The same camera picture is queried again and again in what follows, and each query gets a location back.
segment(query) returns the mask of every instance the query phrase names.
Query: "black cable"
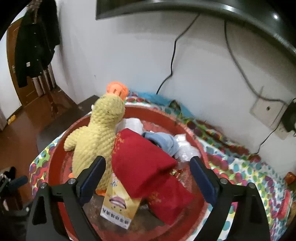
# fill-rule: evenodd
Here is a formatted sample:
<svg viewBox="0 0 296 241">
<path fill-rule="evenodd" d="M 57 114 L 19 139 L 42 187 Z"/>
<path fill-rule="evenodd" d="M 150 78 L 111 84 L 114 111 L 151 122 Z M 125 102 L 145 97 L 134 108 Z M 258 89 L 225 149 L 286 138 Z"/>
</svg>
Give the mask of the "black cable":
<svg viewBox="0 0 296 241">
<path fill-rule="evenodd" d="M 227 49 L 228 49 L 228 52 L 233 60 L 233 62 L 235 63 L 235 65 L 237 66 L 237 68 L 239 69 L 241 75 L 243 76 L 247 86 L 249 87 L 249 89 L 260 99 L 262 100 L 265 100 L 265 101 L 271 101 L 271 102 L 281 102 L 283 103 L 284 105 L 288 106 L 287 102 L 283 101 L 282 99 L 272 99 L 272 98 L 267 98 L 267 97 L 264 97 L 262 96 L 261 94 L 259 94 L 255 89 L 254 87 L 251 85 L 250 81 L 248 80 L 246 74 L 244 73 L 241 65 L 238 63 L 238 61 L 236 60 L 235 56 L 233 55 L 233 52 L 230 48 L 230 45 L 229 45 L 229 42 L 228 42 L 228 37 L 227 37 L 227 31 L 226 31 L 226 26 L 227 26 L 227 21 L 225 20 L 224 21 L 224 35 L 225 35 L 225 40 L 226 40 L 226 44 L 227 44 Z"/>
<path fill-rule="evenodd" d="M 173 76 L 173 62 L 174 62 L 174 57 L 175 57 L 175 53 L 176 53 L 176 46 L 177 46 L 177 41 L 191 28 L 191 26 L 194 24 L 194 22 L 197 20 L 197 18 L 200 16 L 200 13 L 193 19 L 193 21 L 188 25 L 188 27 L 175 39 L 175 43 L 174 43 L 174 52 L 173 52 L 173 56 L 172 56 L 172 60 L 170 63 L 170 75 L 168 77 L 166 77 L 164 79 L 164 81 L 161 83 L 161 85 L 159 86 L 156 94 L 158 94 L 160 88 L 162 87 L 162 85 Z"/>
<path fill-rule="evenodd" d="M 258 154 L 259 151 L 260 151 L 260 148 L 261 146 L 264 144 L 264 142 L 268 139 L 268 137 L 271 136 L 272 133 L 274 133 L 276 131 L 276 129 L 278 129 L 279 125 L 280 125 L 281 122 L 278 123 L 278 125 L 276 126 L 276 128 L 265 138 L 265 140 L 259 145 L 259 148 L 258 148 L 258 151 L 256 153 L 253 153 L 252 155 L 254 154 Z"/>
</svg>

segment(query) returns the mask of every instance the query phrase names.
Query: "black jacket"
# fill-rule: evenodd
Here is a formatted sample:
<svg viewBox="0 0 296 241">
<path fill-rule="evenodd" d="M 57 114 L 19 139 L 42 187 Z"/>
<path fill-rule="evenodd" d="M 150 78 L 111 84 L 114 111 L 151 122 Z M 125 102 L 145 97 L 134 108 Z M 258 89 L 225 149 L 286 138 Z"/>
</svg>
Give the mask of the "black jacket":
<svg viewBox="0 0 296 241">
<path fill-rule="evenodd" d="M 54 47 L 60 43 L 57 5 L 55 0 L 43 0 L 38 9 L 37 23 L 34 12 L 24 15 L 15 45 L 15 71 L 18 86 L 27 85 L 27 76 L 41 75 L 54 55 Z"/>
</svg>

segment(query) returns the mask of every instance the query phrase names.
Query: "red fabric pouch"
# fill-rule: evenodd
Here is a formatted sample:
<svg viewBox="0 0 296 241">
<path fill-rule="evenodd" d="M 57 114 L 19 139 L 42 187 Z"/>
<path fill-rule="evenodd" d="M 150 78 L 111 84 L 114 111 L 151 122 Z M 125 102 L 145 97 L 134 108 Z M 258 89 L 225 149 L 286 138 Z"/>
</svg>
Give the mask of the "red fabric pouch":
<svg viewBox="0 0 296 241">
<path fill-rule="evenodd" d="M 193 200 L 193 194 L 169 174 L 177 161 L 130 129 L 117 134 L 111 162 L 130 197 L 147 198 L 150 209 L 167 224 Z"/>
</svg>

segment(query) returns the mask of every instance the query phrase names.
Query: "yellow duck plush toy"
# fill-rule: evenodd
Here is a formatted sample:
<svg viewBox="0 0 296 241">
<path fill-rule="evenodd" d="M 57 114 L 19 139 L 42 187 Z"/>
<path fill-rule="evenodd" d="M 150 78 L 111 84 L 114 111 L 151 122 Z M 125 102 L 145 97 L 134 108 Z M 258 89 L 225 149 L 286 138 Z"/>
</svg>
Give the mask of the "yellow duck plush toy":
<svg viewBox="0 0 296 241">
<path fill-rule="evenodd" d="M 65 140 L 64 150 L 74 150 L 72 171 L 75 178 L 88 168 L 97 156 L 106 160 L 106 170 L 96 191 L 107 189 L 112 174 L 111 155 L 115 141 L 115 126 L 125 113 L 123 99 L 128 89 L 119 82 L 107 86 L 107 93 L 94 104 L 88 126 L 74 130 Z"/>
</svg>

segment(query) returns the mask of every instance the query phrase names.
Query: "colorful tablecloth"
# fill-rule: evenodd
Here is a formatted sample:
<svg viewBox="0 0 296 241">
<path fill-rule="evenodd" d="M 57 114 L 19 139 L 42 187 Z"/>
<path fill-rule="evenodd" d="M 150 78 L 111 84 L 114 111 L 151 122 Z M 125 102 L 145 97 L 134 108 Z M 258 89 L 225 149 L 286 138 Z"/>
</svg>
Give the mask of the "colorful tablecloth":
<svg viewBox="0 0 296 241">
<path fill-rule="evenodd" d="M 279 220 L 277 218 L 284 198 L 284 191 L 287 189 L 285 181 L 278 176 L 271 166 L 263 162 L 259 155 L 250 155 L 249 150 L 244 146 L 229 140 L 213 126 L 195 119 L 186 107 L 179 105 L 174 100 L 167 100 L 163 97 L 161 99 L 157 97 L 156 99 L 157 101 L 155 101 L 155 95 L 153 94 L 130 92 L 126 98 L 126 105 L 132 104 L 155 108 L 177 117 L 195 134 L 196 139 L 207 153 L 210 167 L 219 177 L 225 177 L 231 183 L 238 185 L 247 185 L 249 182 L 255 183 L 266 211 L 271 241 L 277 241 L 286 230 L 287 219 Z M 47 175 L 48 159 L 62 135 L 50 143 L 30 166 L 29 178 L 33 196 L 35 196 L 37 187 Z M 226 239 L 236 208 L 237 203 L 233 203 L 218 241 Z M 204 219 L 188 238 L 188 241 L 194 240 L 197 236 L 211 210 L 212 206 L 209 205 Z"/>
</svg>

